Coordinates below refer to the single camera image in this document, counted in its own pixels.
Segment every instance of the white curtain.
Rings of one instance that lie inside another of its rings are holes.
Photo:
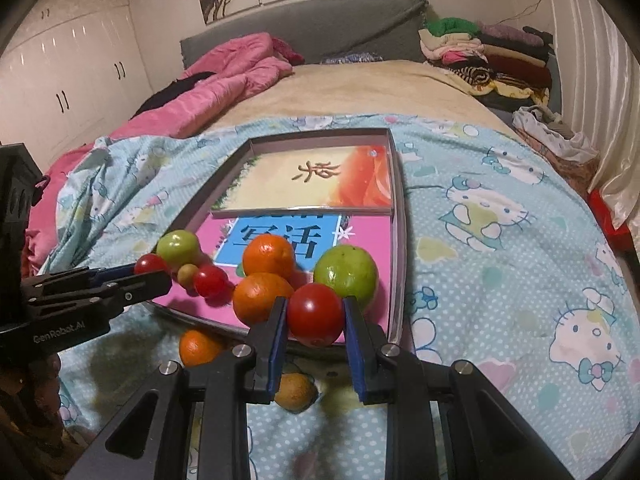
[[[601,161],[600,188],[614,227],[627,225],[640,254],[640,66],[597,0],[551,0],[562,116]]]

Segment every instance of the red tomato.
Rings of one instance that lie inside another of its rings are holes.
[[[145,272],[154,272],[155,270],[164,270],[167,274],[171,274],[171,269],[160,256],[157,254],[143,254],[136,261],[133,267],[134,274],[144,274]]]
[[[227,288],[226,272],[212,264],[204,264],[193,277],[193,286],[203,298],[215,298]]]
[[[344,329],[342,300],[322,283],[307,283],[289,298],[287,325],[303,345],[329,346]]]

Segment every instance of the white cabinet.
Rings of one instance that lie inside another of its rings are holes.
[[[127,6],[49,28],[0,58],[0,141],[42,170],[110,134],[151,95]]]
[[[106,15],[116,72],[126,96],[127,118],[130,118],[152,94],[151,86],[140,56],[129,7],[108,10]]]
[[[39,0],[11,38],[7,50],[61,23],[128,4],[128,0]]]

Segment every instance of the blue label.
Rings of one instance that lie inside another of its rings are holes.
[[[244,248],[257,235],[271,233],[286,238],[296,253],[298,267],[314,270],[320,256],[334,246],[340,215],[250,216],[239,218],[220,247],[216,263],[238,266]]]

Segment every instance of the brown fruit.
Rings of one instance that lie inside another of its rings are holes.
[[[177,282],[185,288],[185,290],[193,290],[193,277],[198,272],[198,266],[193,264],[184,264],[178,269]]]
[[[178,346],[180,359],[186,367],[209,363],[224,349],[225,346],[220,340],[199,330],[187,330],[182,334]]]
[[[317,395],[316,385],[306,375],[283,374],[274,400],[288,412],[299,413],[311,406]]]
[[[296,255],[286,238],[270,233],[258,235],[242,253],[242,270],[246,276],[270,272],[288,280],[296,266]]]
[[[233,295],[236,317],[247,326],[267,321],[276,297],[290,298],[293,287],[277,274],[256,272],[236,285]]]

